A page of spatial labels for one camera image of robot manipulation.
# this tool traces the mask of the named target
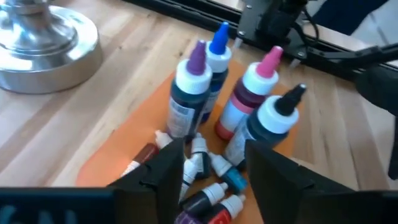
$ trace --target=black bottle cap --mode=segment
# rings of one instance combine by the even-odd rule
[[[291,115],[294,111],[294,108],[301,101],[301,97],[305,93],[306,89],[307,86],[301,83],[289,90],[283,97],[279,98],[275,102],[275,110],[283,116]]]

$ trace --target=butcher block countertop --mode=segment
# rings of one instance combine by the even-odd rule
[[[241,9],[238,0],[219,0]],[[104,63],[86,83],[49,95],[0,90],[0,185],[73,186],[85,161],[186,58],[213,34],[118,0],[56,2],[98,27]],[[320,27],[323,40],[358,50],[359,40]],[[243,45],[247,66],[265,52]],[[393,117],[363,99],[351,83],[299,66],[279,69],[282,84],[308,86],[294,157],[354,189],[398,189],[386,169]]]

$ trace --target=silver lamp base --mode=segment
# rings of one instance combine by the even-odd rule
[[[46,0],[8,0],[0,11],[0,88],[43,94],[77,86],[103,61],[97,28]]]

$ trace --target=blue bottle cap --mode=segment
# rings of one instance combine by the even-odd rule
[[[228,28],[229,24],[223,22],[218,31],[214,34],[213,40],[209,46],[211,53],[217,55],[225,53],[226,44],[228,43]]]

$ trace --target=orange mat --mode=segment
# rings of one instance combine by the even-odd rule
[[[214,153],[221,154],[227,142],[222,141],[214,132],[214,125],[221,114],[223,106],[227,102],[232,92],[236,80],[241,77],[246,67],[238,62],[232,61],[229,65],[229,75],[220,93],[207,123],[199,128],[208,143],[208,148]],[[148,142],[154,142],[154,132],[157,129],[165,129],[169,105],[169,92],[171,81],[174,74],[171,74],[156,91],[146,99],[140,107],[133,112],[130,117],[117,129],[109,139],[93,154],[93,156],[81,168],[76,180],[80,187],[105,186],[119,178],[132,158]],[[287,88],[278,84],[273,94],[281,95]],[[294,139],[297,135],[297,126],[294,127],[282,143],[275,150],[287,157],[292,155]],[[213,176],[206,180],[196,181],[188,191],[187,195],[212,184],[220,182]],[[256,199],[250,187],[245,192],[247,197],[244,203],[244,210],[239,214],[233,223],[262,223],[262,219],[257,207]]]

